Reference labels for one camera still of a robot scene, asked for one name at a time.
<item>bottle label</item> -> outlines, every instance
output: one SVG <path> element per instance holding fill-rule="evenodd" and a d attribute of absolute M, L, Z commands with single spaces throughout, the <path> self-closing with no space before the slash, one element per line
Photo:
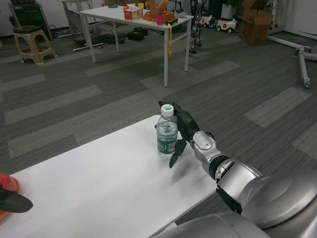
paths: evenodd
<path fill-rule="evenodd" d="M 160 151 L 162 154 L 172 154 L 175 152 L 175 143 L 176 140 L 170 140 L 170 141 L 163 141 L 158 139 L 158 151 Z"/>

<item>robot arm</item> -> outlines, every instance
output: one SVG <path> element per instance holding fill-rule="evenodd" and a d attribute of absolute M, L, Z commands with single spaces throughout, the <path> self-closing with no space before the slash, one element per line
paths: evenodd
<path fill-rule="evenodd" d="M 203 131 L 197 131 L 190 144 L 206 173 L 216 181 L 217 193 L 231 210 L 241 213 L 243 189 L 262 174 L 238 159 L 222 154 L 215 139 Z"/>
<path fill-rule="evenodd" d="M 176 142 L 170 167 L 189 143 L 206 173 L 217 183 L 217 193 L 234 211 L 189 221 L 162 234 L 162 238 L 317 237 L 317 174 L 313 170 L 263 176 L 255 168 L 222 154 L 214 136 L 201 131 L 179 105 L 159 104 L 174 105 L 182 135 Z"/>
<path fill-rule="evenodd" d="M 206 173 L 216 181 L 217 193 L 232 211 L 241 213 L 241 194 L 244 187 L 262 174 L 238 159 L 222 154 L 214 136 L 210 132 L 201 131 L 192 116 L 187 111 L 181 110 L 178 104 L 159 102 L 160 106 L 164 104 L 174 106 L 177 125 L 182 135 L 182 140 L 178 140 L 175 145 L 176 153 L 171 158 L 170 168 L 184 151 L 187 141 Z"/>

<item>pink cup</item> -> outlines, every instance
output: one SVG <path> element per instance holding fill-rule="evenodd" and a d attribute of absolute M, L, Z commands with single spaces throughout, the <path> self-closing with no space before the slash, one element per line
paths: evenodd
<path fill-rule="evenodd" d="M 157 25 L 159 25 L 159 26 L 163 25 L 163 15 L 157 16 Z"/>

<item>wall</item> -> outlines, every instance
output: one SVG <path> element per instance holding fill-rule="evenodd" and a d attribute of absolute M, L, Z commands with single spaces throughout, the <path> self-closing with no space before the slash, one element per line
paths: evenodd
<path fill-rule="evenodd" d="M 0 36 L 13 35 L 13 28 L 9 22 L 9 16 L 12 15 L 8 3 L 10 0 L 0 0 Z M 68 26 L 67 18 L 64 12 L 63 4 L 58 0 L 37 0 L 42 5 L 48 25 L 54 25 L 57 28 Z M 102 6 L 103 0 L 93 0 L 94 7 Z M 76 4 L 67 4 L 68 8 L 76 12 Z"/>
<path fill-rule="evenodd" d="M 280 26 L 317 35 L 317 0 L 277 0 L 276 11 Z"/>

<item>table leg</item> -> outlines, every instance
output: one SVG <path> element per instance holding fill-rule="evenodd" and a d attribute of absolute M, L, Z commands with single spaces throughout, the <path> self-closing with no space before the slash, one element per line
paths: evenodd
<path fill-rule="evenodd" d="M 94 52 L 94 46 L 93 46 L 93 43 L 91 41 L 87 16 L 85 16 L 81 13 L 79 13 L 79 15 L 80 15 L 80 19 L 81 19 L 81 24 L 83 26 L 83 31 L 84 31 L 87 46 L 90 48 L 91 56 L 93 57 L 93 62 L 96 63 L 97 61 L 96 61 L 96 56 L 95 56 L 95 52 Z"/>
<path fill-rule="evenodd" d="M 186 56 L 185 56 L 185 71 L 188 70 L 188 58 L 189 58 L 189 47 L 190 47 L 190 34 L 191 34 L 192 22 L 187 21 L 187 40 L 186 40 Z"/>
<path fill-rule="evenodd" d="M 169 29 L 164 30 L 164 87 L 167 87 L 168 77 L 168 54 L 169 54 Z"/>
<path fill-rule="evenodd" d="M 117 45 L 117 52 L 119 52 L 119 42 L 118 42 L 118 34 L 117 34 L 117 28 L 116 28 L 116 24 L 113 21 L 113 32 L 114 32 L 114 37 L 115 37 L 115 44 Z"/>
<path fill-rule="evenodd" d="M 67 10 L 68 10 L 67 3 L 66 3 L 65 1 L 63 1 L 62 3 L 63 3 L 63 7 L 64 7 L 64 11 L 65 11 L 66 18 L 67 18 L 67 21 L 68 21 L 68 25 L 69 25 L 69 29 L 70 29 L 70 34 L 59 36 L 59 38 L 63 38 L 63 37 L 67 37 L 67 36 L 72 36 L 72 35 L 74 35 L 74 32 L 73 32 L 73 30 L 72 30 L 71 27 L 70 27 L 69 17 L 67 17 L 67 15 L 68 15 L 68 12 L 67 12 Z"/>

